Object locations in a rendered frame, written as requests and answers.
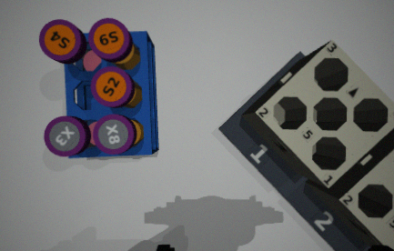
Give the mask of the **blue tube rack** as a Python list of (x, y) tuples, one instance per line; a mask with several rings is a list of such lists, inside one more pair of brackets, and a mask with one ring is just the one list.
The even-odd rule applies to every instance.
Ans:
[[(133, 36), (133, 41), (140, 51), (140, 62), (133, 69), (124, 71), (142, 87), (142, 100), (135, 108), (112, 108), (100, 105), (92, 96), (91, 86), (88, 86), (91, 85), (89, 81), (92, 81), (95, 73), (101, 68), (117, 66), (106, 62), (102, 58), (101, 63), (94, 71), (84, 71), (73, 65), (65, 64), (66, 115), (94, 121), (98, 121), (105, 115), (124, 115), (130, 119), (136, 119), (144, 127), (144, 138), (137, 146), (131, 147), (126, 152), (118, 155), (109, 155), (93, 147), (77, 156), (142, 156), (153, 155), (159, 150), (155, 46), (147, 31), (130, 32), (130, 34)], [(77, 94), (77, 103), (75, 99), (75, 90)]]

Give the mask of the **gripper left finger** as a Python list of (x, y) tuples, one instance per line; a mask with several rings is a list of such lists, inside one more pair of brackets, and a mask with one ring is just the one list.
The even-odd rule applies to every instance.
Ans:
[(157, 251), (175, 251), (174, 247), (170, 248), (170, 245), (158, 245)]

